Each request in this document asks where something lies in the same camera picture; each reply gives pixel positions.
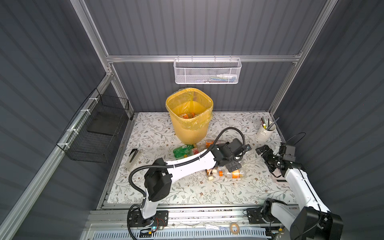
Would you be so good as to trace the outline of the orange label clear bottle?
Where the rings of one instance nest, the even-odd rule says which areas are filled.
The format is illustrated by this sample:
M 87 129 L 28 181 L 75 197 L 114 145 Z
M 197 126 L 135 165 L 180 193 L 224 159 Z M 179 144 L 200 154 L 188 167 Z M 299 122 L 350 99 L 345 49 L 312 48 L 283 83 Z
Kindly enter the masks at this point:
M 247 172 L 243 169 L 238 169 L 230 172 L 227 168 L 218 169 L 218 173 L 220 177 L 226 179 L 243 179 L 247 176 Z

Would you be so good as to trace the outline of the small orange soda bottle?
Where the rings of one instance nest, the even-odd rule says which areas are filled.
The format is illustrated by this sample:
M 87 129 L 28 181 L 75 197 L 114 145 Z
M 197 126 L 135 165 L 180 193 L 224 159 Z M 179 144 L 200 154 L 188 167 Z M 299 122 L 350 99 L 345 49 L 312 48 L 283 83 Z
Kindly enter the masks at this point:
M 196 116 L 195 113 L 183 113 L 179 115 L 179 117 L 182 119 L 193 119 L 195 116 Z

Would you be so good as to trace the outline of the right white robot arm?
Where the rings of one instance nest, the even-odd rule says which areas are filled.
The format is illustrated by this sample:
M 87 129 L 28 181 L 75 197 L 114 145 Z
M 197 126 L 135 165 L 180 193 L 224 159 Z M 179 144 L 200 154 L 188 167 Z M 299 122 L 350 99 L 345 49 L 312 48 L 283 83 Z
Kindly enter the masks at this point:
M 257 148 L 256 152 L 264 159 L 270 173 L 280 170 L 299 205 L 299 210 L 294 211 L 283 201 L 268 198 L 259 208 L 261 217 L 268 223 L 278 220 L 289 230 L 292 240 L 340 240 L 343 220 L 331 213 L 320 199 L 303 165 L 275 155 L 267 145 Z

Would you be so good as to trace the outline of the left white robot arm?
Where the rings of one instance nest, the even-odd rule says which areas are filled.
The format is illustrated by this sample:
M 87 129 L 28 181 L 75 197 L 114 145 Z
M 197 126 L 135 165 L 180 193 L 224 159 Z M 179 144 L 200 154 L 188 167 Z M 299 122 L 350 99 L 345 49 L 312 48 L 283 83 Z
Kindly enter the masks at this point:
M 228 130 L 238 132 L 241 140 L 233 139 L 219 144 L 220 137 Z M 240 161 L 251 150 L 244 134 L 235 127 L 228 127 L 218 134 L 207 149 L 196 155 L 169 162 L 159 158 L 152 165 L 138 167 L 130 172 L 129 184 L 143 195 L 143 201 L 134 207 L 140 210 L 144 220 L 152 219 L 159 202 L 169 195 L 175 182 L 196 172 L 216 167 L 226 167 L 229 171 L 238 170 L 241 168 Z

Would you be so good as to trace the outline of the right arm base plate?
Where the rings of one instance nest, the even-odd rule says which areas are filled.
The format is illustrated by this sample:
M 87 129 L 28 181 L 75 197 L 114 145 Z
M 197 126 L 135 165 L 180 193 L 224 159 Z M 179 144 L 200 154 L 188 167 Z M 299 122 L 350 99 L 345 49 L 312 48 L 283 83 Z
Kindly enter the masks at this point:
M 246 216 L 250 224 L 269 224 L 269 219 L 263 214 L 263 207 L 246 209 Z

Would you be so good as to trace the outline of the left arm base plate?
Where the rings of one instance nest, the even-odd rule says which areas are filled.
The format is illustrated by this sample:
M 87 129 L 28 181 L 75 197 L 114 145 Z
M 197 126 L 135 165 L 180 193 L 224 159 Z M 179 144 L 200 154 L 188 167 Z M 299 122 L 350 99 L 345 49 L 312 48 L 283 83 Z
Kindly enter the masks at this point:
M 157 211 L 153 217 L 144 219 L 141 211 L 133 210 L 128 214 L 130 227 L 166 227 L 168 225 L 169 211 Z

